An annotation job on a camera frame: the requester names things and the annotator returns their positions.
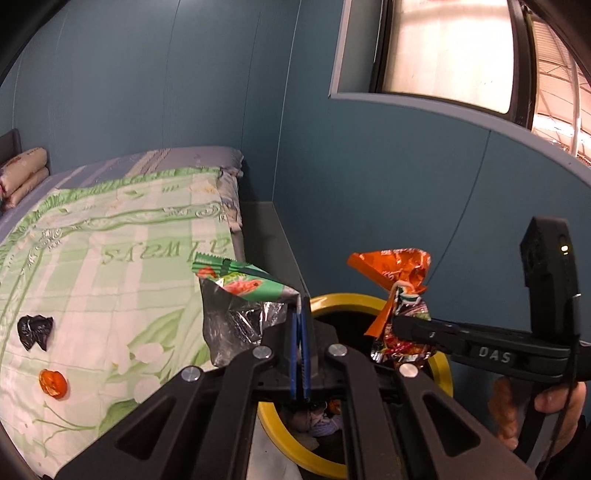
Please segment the orange candy wrapper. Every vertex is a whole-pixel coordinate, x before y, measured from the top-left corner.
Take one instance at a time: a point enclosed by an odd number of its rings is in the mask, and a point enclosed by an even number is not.
[[[422,365],[434,352],[430,346],[399,340],[392,333],[392,318],[407,315],[430,320],[421,294],[431,255],[417,248],[352,254],[347,264],[390,292],[386,305],[365,335],[374,337],[371,357],[377,363],[395,366],[413,362]]]

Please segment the green floral bedspread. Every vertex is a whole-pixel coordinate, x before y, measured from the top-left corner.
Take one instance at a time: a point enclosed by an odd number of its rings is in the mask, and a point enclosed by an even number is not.
[[[185,365],[204,365],[195,252],[234,256],[217,168],[50,193],[0,246],[0,421],[53,477]],[[54,318],[47,352],[17,321]],[[44,394],[42,369],[69,383]]]

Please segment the teal wall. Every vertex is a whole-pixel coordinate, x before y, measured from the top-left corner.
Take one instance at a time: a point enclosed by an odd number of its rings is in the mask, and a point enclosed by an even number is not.
[[[532,215],[561,216],[589,292],[583,318],[591,319],[589,185],[489,128],[329,99],[342,4],[302,0],[275,182],[275,206],[311,293],[384,296],[346,266],[349,254],[418,247],[433,256],[425,298],[435,317],[528,329],[519,242]],[[591,339],[591,321],[584,332]],[[488,423],[491,376],[453,370],[458,400]]]
[[[46,148],[54,173],[155,148],[240,148],[244,198],[270,200],[298,5],[72,0],[0,87],[0,131]]]

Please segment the window frame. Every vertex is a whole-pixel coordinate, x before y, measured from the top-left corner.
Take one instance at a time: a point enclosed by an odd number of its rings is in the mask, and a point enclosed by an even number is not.
[[[431,99],[440,102],[451,103],[478,110],[483,113],[498,116],[512,123],[531,130],[534,121],[535,99],[537,93],[537,61],[535,58],[535,45],[531,21],[527,14],[527,8],[519,0],[507,0],[509,17],[513,31],[513,86],[511,89],[511,101],[507,113],[495,112],[488,108],[458,100],[421,95],[416,93],[390,92],[384,90],[384,77],[390,40],[393,27],[397,18],[395,13],[401,0],[382,0],[382,14],[376,40],[376,53],[372,68],[369,93],[383,95],[403,95],[415,98]]]

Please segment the bed headboard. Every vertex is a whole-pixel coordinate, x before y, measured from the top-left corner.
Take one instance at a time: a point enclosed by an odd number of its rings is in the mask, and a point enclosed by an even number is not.
[[[0,137],[0,167],[19,153],[22,153],[21,136],[18,128],[13,128]]]

